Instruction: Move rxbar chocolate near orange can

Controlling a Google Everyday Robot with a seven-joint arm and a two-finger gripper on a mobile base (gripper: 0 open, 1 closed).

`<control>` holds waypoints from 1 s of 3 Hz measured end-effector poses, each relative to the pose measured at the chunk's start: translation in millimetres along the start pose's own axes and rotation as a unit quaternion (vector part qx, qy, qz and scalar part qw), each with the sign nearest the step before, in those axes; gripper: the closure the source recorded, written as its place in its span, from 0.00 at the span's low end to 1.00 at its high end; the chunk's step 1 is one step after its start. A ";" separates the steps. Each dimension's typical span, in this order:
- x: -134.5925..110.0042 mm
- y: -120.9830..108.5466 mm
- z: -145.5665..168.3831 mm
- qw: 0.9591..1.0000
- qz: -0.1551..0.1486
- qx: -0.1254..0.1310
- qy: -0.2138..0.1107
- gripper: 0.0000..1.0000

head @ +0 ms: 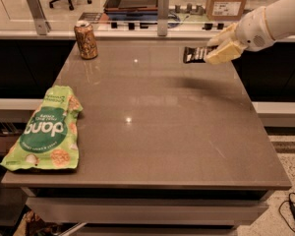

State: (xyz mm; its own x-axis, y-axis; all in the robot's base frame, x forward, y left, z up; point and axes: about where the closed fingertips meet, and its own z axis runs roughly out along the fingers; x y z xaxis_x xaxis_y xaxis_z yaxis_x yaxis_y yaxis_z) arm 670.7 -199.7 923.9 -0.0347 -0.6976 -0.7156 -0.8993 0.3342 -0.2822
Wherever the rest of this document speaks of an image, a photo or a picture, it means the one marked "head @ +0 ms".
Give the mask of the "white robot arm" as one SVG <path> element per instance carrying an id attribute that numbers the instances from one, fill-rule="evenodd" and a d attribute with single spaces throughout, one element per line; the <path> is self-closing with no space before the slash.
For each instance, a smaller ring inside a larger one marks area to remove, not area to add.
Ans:
<path id="1" fill-rule="evenodd" d="M 226 63 L 290 35 L 295 35 L 295 0 L 279 0 L 253 10 L 211 38 L 207 45 L 215 49 L 204 60 L 211 65 Z"/>

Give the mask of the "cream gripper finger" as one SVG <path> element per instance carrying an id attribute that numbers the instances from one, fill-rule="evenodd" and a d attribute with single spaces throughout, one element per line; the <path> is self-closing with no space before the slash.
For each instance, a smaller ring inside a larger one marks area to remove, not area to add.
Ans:
<path id="1" fill-rule="evenodd" d="M 238 39 L 235 33 L 237 26 L 237 23 L 233 23 L 227 28 L 223 29 L 220 33 L 208 41 L 207 46 L 219 46 L 222 44 L 237 43 Z"/>
<path id="2" fill-rule="evenodd" d="M 205 62 L 211 65 L 227 63 L 239 58 L 246 48 L 247 45 L 238 40 L 225 40 L 205 57 Z"/>

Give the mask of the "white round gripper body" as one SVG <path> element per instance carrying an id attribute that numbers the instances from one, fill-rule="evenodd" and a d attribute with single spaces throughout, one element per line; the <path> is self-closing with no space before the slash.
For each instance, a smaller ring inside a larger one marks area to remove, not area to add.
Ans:
<path id="1" fill-rule="evenodd" d="M 257 52 L 273 46 L 274 39 L 266 23 L 266 8 L 260 7 L 246 14 L 239 21 L 235 35 L 248 51 Z"/>

